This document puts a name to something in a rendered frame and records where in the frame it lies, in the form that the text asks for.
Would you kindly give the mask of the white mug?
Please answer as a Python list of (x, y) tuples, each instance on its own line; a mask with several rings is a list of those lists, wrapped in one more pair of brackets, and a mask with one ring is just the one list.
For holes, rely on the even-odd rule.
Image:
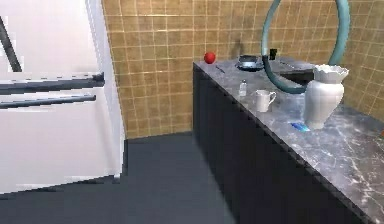
[(259, 112), (267, 112), (269, 106), (275, 101), (276, 93), (267, 90), (257, 90), (255, 96), (256, 110)]

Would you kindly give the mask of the black cabinet with marble worktop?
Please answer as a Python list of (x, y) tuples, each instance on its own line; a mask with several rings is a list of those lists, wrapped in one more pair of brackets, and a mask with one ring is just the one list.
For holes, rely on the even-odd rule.
[(259, 113), (243, 79), (274, 88), (232, 60), (193, 65), (194, 136), (236, 224), (384, 224), (384, 123), (339, 105), (300, 132), (303, 96), (279, 92)]

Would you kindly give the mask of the dark pan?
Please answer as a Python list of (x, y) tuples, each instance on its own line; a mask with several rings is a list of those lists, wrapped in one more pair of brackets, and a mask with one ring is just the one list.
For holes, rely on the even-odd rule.
[(256, 55), (240, 55), (235, 66), (242, 71), (255, 72), (264, 68), (263, 63)]

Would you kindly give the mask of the dark sink basin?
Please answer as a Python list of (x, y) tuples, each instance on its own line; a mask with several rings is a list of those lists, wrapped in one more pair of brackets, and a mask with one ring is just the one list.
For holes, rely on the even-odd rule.
[(282, 58), (270, 60), (269, 64), (274, 74), (299, 85), (306, 85), (314, 79), (314, 65), (311, 63)]

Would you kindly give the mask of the white vase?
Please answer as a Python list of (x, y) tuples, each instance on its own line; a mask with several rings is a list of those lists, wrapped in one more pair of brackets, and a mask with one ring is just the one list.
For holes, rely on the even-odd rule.
[(322, 129), (326, 120), (341, 102), (342, 81), (349, 70), (338, 65), (315, 65), (314, 79), (305, 91), (304, 123), (310, 130)]

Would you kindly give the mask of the white fridge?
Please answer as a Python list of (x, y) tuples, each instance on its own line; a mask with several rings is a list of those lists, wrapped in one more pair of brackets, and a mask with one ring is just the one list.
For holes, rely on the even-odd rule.
[(0, 84), (104, 74), (103, 87), (0, 95), (0, 102), (96, 95), (95, 101), (0, 109), (0, 195), (123, 173), (125, 131), (102, 0), (0, 0), (21, 64), (0, 43)]

